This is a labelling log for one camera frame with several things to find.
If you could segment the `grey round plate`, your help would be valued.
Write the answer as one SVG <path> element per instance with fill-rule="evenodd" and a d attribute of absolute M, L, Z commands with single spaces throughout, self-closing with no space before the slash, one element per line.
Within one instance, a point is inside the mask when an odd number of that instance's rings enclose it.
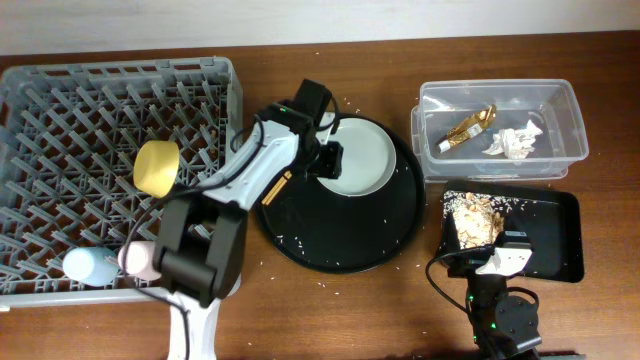
<path fill-rule="evenodd" d="M 396 150 L 391 137 L 381 125 L 360 117 L 340 120 L 334 134 L 329 130 L 316 137 L 322 144 L 338 142 L 343 148 L 342 172 L 337 179 L 319 178 L 329 191 L 360 197 L 380 190 L 392 177 Z"/>

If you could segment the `wooden chopstick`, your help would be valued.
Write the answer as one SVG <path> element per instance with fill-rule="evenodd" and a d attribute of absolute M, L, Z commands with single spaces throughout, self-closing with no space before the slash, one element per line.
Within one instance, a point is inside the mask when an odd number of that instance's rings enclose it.
<path fill-rule="evenodd" d="M 284 174 L 278 179 L 275 185 L 269 190 L 269 192 L 261 200 L 263 206 L 269 206 L 275 197 L 279 194 L 282 188 L 289 182 L 292 177 L 290 170 L 284 172 Z"/>

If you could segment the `white napkin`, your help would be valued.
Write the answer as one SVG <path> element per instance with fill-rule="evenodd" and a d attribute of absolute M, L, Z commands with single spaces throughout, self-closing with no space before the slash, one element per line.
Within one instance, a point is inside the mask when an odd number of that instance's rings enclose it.
<path fill-rule="evenodd" d="M 511 160 L 521 160 L 535 150 L 536 137 L 543 134 L 531 120 L 522 129 L 501 129 L 493 135 L 493 143 L 483 151 L 486 155 L 503 154 Z"/>

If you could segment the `gold foil wrapper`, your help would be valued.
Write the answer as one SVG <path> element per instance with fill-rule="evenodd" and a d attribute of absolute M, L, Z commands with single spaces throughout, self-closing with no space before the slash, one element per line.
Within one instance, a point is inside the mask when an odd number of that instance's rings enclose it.
<path fill-rule="evenodd" d="M 488 129 L 496 118 L 497 106 L 490 105 L 487 109 L 466 117 L 461 123 L 453 127 L 446 138 L 438 144 L 441 153 L 458 146 Z"/>

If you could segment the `yellow bowl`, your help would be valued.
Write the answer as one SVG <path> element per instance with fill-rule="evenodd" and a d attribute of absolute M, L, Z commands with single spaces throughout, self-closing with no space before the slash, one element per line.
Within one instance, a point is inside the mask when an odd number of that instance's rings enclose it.
<path fill-rule="evenodd" d="M 179 147 L 175 142 L 150 140 L 139 150 L 133 168 L 134 185 L 155 197 L 166 196 L 173 187 L 180 166 Z"/>

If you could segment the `pink cup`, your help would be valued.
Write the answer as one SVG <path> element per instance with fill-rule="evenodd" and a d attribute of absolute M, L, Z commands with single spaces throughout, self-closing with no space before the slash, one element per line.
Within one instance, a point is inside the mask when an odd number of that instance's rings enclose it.
<path fill-rule="evenodd" d="M 155 281 L 161 274 L 153 268 L 155 250 L 153 241 L 132 241 L 128 248 L 121 248 L 118 263 L 128 274 L 145 281 Z"/>

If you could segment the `blue cup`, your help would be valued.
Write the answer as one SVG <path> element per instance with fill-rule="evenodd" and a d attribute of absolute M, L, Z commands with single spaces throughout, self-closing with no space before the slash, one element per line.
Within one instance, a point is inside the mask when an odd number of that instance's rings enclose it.
<path fill-rule="evenodd" d="M 104 247 L 81 247 L 69 251 L 62 262 L 64 274 L 82 284 L 101 287 L 111 283 L 119 267 L 109 261 L 115 253 Z"/>

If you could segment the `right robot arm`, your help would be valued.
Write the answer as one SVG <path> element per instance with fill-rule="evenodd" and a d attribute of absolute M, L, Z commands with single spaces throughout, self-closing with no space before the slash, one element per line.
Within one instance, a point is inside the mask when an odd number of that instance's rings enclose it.
<path fill-rule="evenodd" d="M 472 325 L 474 342 L 488 359 L 538 359 L 539 298 L 531 290 L 509 287 L 533 247 L 526 233 L 502 231 L 490 245 L 461 249 L 445 263 L 448 276 L 464 278 L 463 309 Z"/>

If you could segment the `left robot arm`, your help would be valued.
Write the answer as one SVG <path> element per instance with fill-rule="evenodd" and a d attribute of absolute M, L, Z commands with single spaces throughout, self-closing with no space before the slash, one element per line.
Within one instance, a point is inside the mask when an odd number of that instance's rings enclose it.
<path fill-rule="evenodd" d="M 239 285 L 248 212 L 256 201 L 275 196 L 285 171 L 339 177 L 342 147 L 316 137 L 336 130 L 337 118 L 321 122 L 334 103 L 325 86 L 304 80 L 293 99 L 256 114 L 250 139 L 212 177 L 151 193 L 164 207 L 151 263 L 180 313 L 185 358 L 215 356 L 220 302 Z"/>

